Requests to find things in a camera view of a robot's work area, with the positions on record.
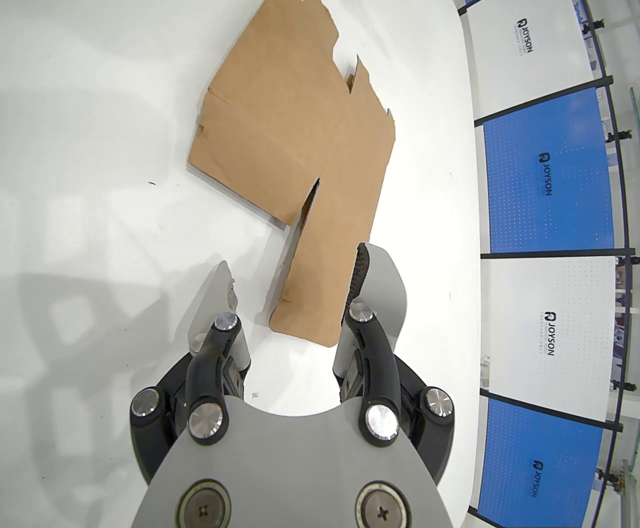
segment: flattened cardboard box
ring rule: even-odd
[[[333,63],[337,39],[319,0],[266,0],[209,85],[189,155],[288,225],[320,180],[269,326],[325,346],[395,141],[362,63],[351,89]]]

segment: joyson logo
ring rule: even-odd
[[[529,32],[529,23],[527,19],[520,19],[513,26],[513,30],[516,35],[516,42],[518,42],[518,48],[520,55],[525,55],[533,51],[533,43],[531,42],[531,34]]]
[[[551,154],[541,152],[538,154],[538,161],[542,169],[542,185],[540,186],[540,194],[543,196],[552,196],[554,187],[551,179]]]
[[[556,355],[556,319],[555,312],[544,312],[540,321],[540,353]]]
[[[544,464],[540,460],[534,460],[531,462],[533,469],[533,482],[531,484],[531,497],[538,498],[538,492],[540,491],[540,483],[542,482],[542,470]]]

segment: black metal frame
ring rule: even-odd
[[[599,420],[593,420],[592,418],[585,418],[584,416],[577,416],[571,413],[565,413],[563,411],[558,411],[556,409],[549,409],[547,407],[541,407],[540,405],[534,405],[532,403],[528,403],[526,401],[520,401],[518,399],[509,398],[507,396],[502,396],[500,394],[496,394],[495,392],[489,392],[485,388],[480,389],[480,396],[485,396],[489,399],[494,399],[496,401],[502,401],[503,403],[509,403],[516,407],[522,407],[523,409],[528,409],[530,411],[536,411],[542,414],[548,414],[550,416],[555,416],[557,418],[562,418],[564,420],[570,420],[572,422],[578,422],[580,424],[585,424],[588,426],[598,427],[600,429],[608,429],[609,431],[617,431],[619,433],[622,432],[622,424],[611,422],[609,420],[605,422],[600,422]]]
[[[506,108],[505,110],[500,110],[499,112],[489,114],[488,116],[479,117],[474,121],[474,126],[479,127],[484,123],[486,123],[487,121],[491,121],[492,119],[496,119],[504,115],[509,115],[514,112],[517,112],[518,110],[523,110],[525,108],[529,108],[530,106],[535,106],[543,102],[551,101],[553,99],[557,99],[558,97],[564,97],[565,95],[581,92],[582,90],[588,90],[589,88],[601,88],[603,86],[609,86],[610,84],[613,84],[613,77],[611,76],[599,77],[598,79],[594,79],[587,83],[577,84],[576,86],[565,88],[564,90],[560,90],[559,92],[543,95],[542,97],[538,97],[537,99],[532,99],[530,101],[517,104],[516,106]]]
[[[529,251],[520,253],[480,253],[483,260],[490,259],[553,259],[558,257],[633,257],[635,248],[616,248],[612,250],[563,250]]]
[[[458,9],[458,15],[462,16],[466,14],[467,10],[480,2],[480,0],[472,0],[465,6]],[[593,38],[593,43],[595,46],[596,56],[598,58],[598,64],[600,65],[600,73],[601,76],[598,79],[594,79],[588,83],[579,84],[577,86],[573,86],[571,88],[567,88],[565,90],[561,90],[559,92],[551,93],[549,95],[539,97],[538,99],[534,99],[532,101],[514,106],[512,108],[508,108],[494,114],[479,118],[475,120],[475,125],[480,126],[483,123],[490,121],[491,119],[495,119],[501,117],[503,115],[510,114],[512,112],[521,110],[523,108],[528,108],[530,106],[534,106],[536,104],[540,104],[542,102],[546,102],[548,100],[556,99],[558,97],[562,97],[564,95],[568,95],[570,93],[580,92],[582,90],[586,90],[588,88],[604,88],[606,96],[607,96],[607,105],[609,107],[609,114],[611,116],[611,125],[613,129],[614,142],[616,147],[616,157],[618,159],[618,171],[620,176],[620,197],[622,204],[622,227],[623,227],[623,237],[624,237],[624,247],[617,248],[612,250],[572,250],[572,251],[553,251],[553,252],[527,252],[527,253],[483,253],[480,255],[481,259],[523,259],[523,258],[550,258],[550,257],[595,257],[595,256],[625,256],[631,257],[636,254],[634,248],[629,245],[629,222],[628,222],[628,209],[627,209],[627,188],[625,185],[625,172],[622,163],[622,150],[620,147],[620,137],[618,130],[618,121],[616,119],[616,113],[613,106],[613,98],[611,96],[611,84],[613,83],[613,77],[607,75],[607,71],[604,65],[602,47],[600,45],[600,41],[598,39],[598,35],[595,31],[595,25],[593,20],[593,15],[591,13],[591,8],[589,7],[588,0],[580,0],[582,6],[584,8],[587,24],[589,28],[589,33]],[[629,351],[629,340],[631,338],[631,304],[632,304],[632,283],[633,283],[633,266],[631,264],[631,259],[625,259],[625,313],[624,313],[624,328],[625,328],[625,337],[623,340],[623,354],[622,354],[622,365],[621,365],[621,374],[620,374],[620,387],[618,389],[618,400],[616,402],[616,412],[614,415],[614,420],[612,422],[597,422],[597,420],[588,420],[582,417],[570,415],[567,413],[559,413],[555,410],[550,410],[538,406],[534,406],[525,402],[520,402],[517,400],[513,400],[511,398],[506,398],[504,396],[500,396],[497,394],[489,393],[489,391],[485,389],[480,390],[480,394],[482,396],[486,396],[492,399],[497,399],[500,401],[507,401],[511,404],[530,408],[532,410],[537,410],[539,412],[543,412],[546,414],[551,414],[555,416],[561,416],[563,418],[574,420],[581,423],[586,423],[589,425],[595,425],[601,427],[602,429],[608,429],[611,431],[611,442],[609,444],[609,453],[607,455],[607,463],[604,469],[604,474],[609,474],[611,471],[611,464],[613,461],[613,452],[616,447],[616,437],[618,433],[622,431],[622,426],[620,424],[620,414],[622,409],[622,400],[623,400],[623,391],[624,384],[627,378],[627,360],[628,360],[628,351]],[[598,496],[598,502],[596,504],[596,509],[593,515],[593,521],[591,523],[591,528],[595,528],[596,523],[598,522],[598,515],[600,514],[600,508],[602,507],[602,500],[604,498],[604,493],[606,490],[606,485],[603,485],[600,490],[600,495]],[[502,528],[499,524],[491,521],[490,519],[485,518],[477,512],[476,508],[469,506],[468,512],[478,517],[479,519],[485,521],[486,523],[494,526],[495,528]]]

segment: metal bolt cap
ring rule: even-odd
[[[398,434],[400,424],[395,413],[386,405],[375,404],[364,415],[369,432],[378,440],[391,440]]]
[[[142,418],[155,411],[160,403],[160,394],[153,387],[144,388],[138,392],[131,401],[131,412],[134,416]]]
[[[359,323],[366,323],[373,319],[373,311],[365,303],[352,302],[349,306],[349,315]]]
[[[218,317],[216,317],[216,320],[213,324],[218,330],[222,330],[223,332],[225,332],[227,330],[231,330],[235,325],[238,324],[238,316],[233,312],[223,312]]]
[[[424,397],[427,402],[427,407],[436,416],[446,418],[453,412],[451,397],[441,388],[431,387]]]
[[[213,402],[203,403],[198,405],[189,416],[189,432],[194,438],[205,440],[220,430],[223,419],[224,414],[220,405]]]

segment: white table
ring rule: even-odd
[[[145,493],[128,406],[186,351],[191,302],[226,259],[253,365],[247,399],[338,403],[333,350],[273,333],[288,230],[186,164],[207,85],[259,0],[0,7],[0,524],[130,524]],[[439,489],[471,494],[480,334],[476,159],[451,0],[327,0],[397,140],[371,236],[408,293],[396,352],[456,405]],[[221,219],[236,231],[224,232]]]

